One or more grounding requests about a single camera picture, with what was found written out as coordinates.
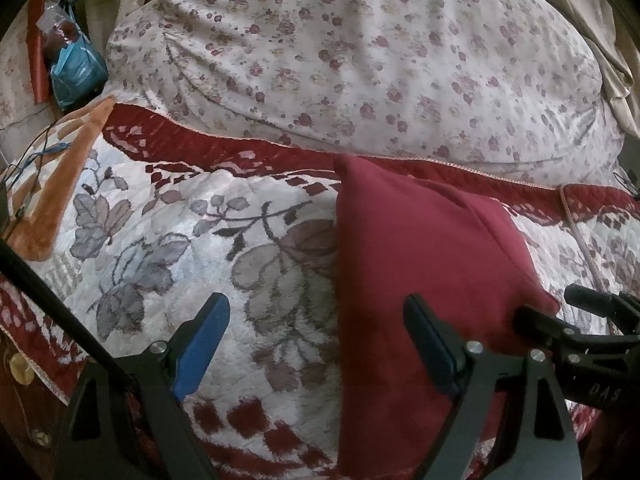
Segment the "clear plastic bag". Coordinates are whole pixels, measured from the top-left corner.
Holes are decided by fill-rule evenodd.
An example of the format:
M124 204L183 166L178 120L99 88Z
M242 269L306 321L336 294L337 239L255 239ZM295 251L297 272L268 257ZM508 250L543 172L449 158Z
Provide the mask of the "clear plastic bag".
M63 110L100 91L109 76L100 54L69 11L67 14L60 7L60 0L47 0L36 23L43 33L44 55L52 63L49 75L53 93Z

